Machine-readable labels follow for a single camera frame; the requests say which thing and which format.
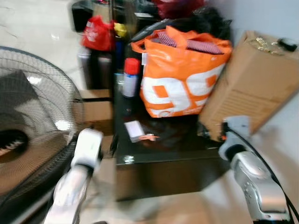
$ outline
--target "white floor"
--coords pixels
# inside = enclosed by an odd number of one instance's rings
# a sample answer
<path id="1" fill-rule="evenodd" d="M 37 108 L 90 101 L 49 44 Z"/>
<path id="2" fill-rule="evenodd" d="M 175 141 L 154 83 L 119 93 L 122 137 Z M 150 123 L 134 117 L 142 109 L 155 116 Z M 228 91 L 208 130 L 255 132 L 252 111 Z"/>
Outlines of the white floor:
<path id="1" fill-rule="evenodd" d="M 71 31 L 68 0 L 0 0 L 0 45 L 36 54 L 85 89 L 77 61 L 81 36 Z M 94 175 L 81 224 L 250 224 L 243 194 L 228 172 L 202 192 L 116 203 L 113 159 Z"/>

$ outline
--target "red plastic bag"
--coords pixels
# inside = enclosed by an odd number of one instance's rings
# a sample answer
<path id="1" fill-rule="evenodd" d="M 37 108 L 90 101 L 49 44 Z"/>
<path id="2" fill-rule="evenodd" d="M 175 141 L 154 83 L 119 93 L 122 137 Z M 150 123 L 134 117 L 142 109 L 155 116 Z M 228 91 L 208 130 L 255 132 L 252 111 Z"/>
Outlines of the red plastic bag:
<path id="1" fill-rule="evenodd" d="M 111 51 L 114 48 L 114 22 L 106 24 L 100 15 L 93 16 L 87 22 L 82 45 L 94 50 Z"/>
<path id="2" fill-rule="evenodd" d="M 192 11 L 203 6 L 204 0 L 152 0 L 158 7 L 162 19 L 188 17 Z"/>

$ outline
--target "striped item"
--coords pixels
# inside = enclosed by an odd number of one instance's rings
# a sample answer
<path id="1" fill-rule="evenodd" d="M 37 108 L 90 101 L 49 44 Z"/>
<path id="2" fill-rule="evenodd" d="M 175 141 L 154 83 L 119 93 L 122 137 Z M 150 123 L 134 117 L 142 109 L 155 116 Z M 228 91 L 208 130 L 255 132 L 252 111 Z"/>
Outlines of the striped item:
<path id="1" fill-rule="evenodd" d="M 171 47 L 177 46 L 176 42 L 172 38 L 170 38 L 166 32 L 159 32 L 158 36 L 161 44 Z M 222 51 L 217 47 L 217 45 L 211 42 L 187 40 L 187 49 L 203 53 L 209 53 L 213 55 L 223 54 Z"/>

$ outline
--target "orange shopping bag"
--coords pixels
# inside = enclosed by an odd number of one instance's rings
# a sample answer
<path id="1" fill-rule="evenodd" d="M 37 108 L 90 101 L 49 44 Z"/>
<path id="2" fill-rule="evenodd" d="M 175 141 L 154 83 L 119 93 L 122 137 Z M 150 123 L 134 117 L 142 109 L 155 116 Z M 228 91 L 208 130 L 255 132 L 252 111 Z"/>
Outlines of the orange shopping bag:
<path id="1" fill-rule="evenodd" d="M 155 42 L 161 31 L 175 41 L 176 47 Z M 188 50 L 188 40 L 214 43 L 223 54 Z M 229 41 L 206 33 L 183 33 L 169 26 L 131 46 L 135 52 L 147 53 L 140 96 L 154 118 L 199 114 L 232 51 Z"/>

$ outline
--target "spray can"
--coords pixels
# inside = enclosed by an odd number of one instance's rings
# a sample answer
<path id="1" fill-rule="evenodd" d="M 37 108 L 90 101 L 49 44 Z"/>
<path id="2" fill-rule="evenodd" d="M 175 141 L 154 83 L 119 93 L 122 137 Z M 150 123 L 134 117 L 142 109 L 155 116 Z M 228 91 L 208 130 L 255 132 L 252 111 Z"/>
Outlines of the spray can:
<path id="1" fill-rule="evenodd" d="M 127 58 L 124 69 L 124 84 L 122 94 L 125 97 L 134 97 L 138 82 L 138 73 L 140 68 L 140 61 L 136 58 Z"/>

